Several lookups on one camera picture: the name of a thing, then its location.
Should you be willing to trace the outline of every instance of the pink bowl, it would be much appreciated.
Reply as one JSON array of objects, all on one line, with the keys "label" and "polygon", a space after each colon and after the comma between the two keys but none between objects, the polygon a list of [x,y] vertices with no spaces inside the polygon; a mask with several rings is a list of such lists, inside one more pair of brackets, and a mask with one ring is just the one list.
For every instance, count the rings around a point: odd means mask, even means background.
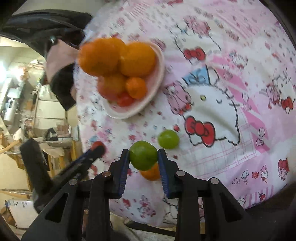
[{"label": "pink bowl", "polygon": [[108,116],[115,119],[126,119],[139,113],[156,95],[158,88],[165,75],[165,60],[163,53],[158,45],[147,42],[156,54],[156,65],[153,72],[145,77],[147,85],[147,94],[141,100],[136,100],[133,104],[127,107],[119,107],[116,103],[109,103],[103,99],[102,104]]}]

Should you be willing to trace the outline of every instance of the lime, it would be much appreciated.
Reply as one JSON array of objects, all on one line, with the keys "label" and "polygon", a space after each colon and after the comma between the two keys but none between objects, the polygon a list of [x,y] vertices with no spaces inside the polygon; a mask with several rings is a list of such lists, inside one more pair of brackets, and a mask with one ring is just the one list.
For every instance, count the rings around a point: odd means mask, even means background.
[{"label": "lime", "polygon": [[130,161],[139,171],[147,171],[157,162],[157,150],[146,141],[134,143],[129,150]]},{"label": "lime", "polygon": [[158,143],[165,149],[174,149],[179,144],[179,136],[173,130],[165,130],[158,136]]}]

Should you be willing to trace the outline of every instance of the pink tablecloth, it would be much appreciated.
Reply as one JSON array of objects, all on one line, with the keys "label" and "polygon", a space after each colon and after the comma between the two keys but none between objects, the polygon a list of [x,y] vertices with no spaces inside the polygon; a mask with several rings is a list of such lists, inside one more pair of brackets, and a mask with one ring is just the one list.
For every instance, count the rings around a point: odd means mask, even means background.
[{"label": "pink tablecloth", "polygon": [[[130,1],[99,11],[86,34],[152,41],[166,61],[156,97],[126,120],[108,117],[96,78],[76,67],[84,150],[96,140],[107,147],[91,178],[138,140],[160,148],[158,134],[174,129],[181,141],[169,159],[194,177],[216,176],[244,208],[292,181],[295,49],[259,1]],[[132,165],[123,197],[110,201],[115,214],[156,226],[176,223],[177,207],[160,181],[147,181]]]}]

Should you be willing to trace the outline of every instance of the cherry tomato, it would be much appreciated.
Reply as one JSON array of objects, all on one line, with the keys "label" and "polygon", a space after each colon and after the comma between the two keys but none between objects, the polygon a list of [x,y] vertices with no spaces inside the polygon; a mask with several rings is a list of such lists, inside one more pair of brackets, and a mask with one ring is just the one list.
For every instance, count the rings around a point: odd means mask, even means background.
[{"label": "cherry tomato", "polygon": [[117,104],[120,107],[126,107],[131,105],[134,102],[134,99],[126,92],[119,95],[117,99]]}]

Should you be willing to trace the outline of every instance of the orange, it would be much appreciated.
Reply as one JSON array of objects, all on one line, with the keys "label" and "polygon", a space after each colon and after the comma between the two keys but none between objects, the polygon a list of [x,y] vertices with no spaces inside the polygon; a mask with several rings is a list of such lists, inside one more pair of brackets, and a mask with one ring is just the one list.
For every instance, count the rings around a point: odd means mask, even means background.
[{"label": "orange", "polygon": [[121,40],[121,39],[118,39],[118,38],[109,38],[109,39],[106,39],[109,43],[113,44],[117,50],[120,52],[123,52],[126,48],[126,44]]},{"label": "orange", "polygon": [[121,73],[114,73],[99,77],[97,91],[109,101],[117,101],[119,95],[126,90],[126,77]]},{"label": "orange", "polygon": [[142,99],[147,93],[146,83],[138,77],[129,78],[126,81],[126,91],[134,99]]},{"label": "orange", "polygon": [[148,171],[140,171],[141,175],[149,181],[160,179],[160,172],[157,162]]},{"label": "orange", "polygon": [[120,50],[125,46],[120,39],[96,39],[81,46],[78,62],[89,75],[101,76],[115,72]]},{"label": "orange", "polygon": [[154,69],[156,54],[148,44],[130,43],[120,54],[120,71],[126,76],[142,77]]}]

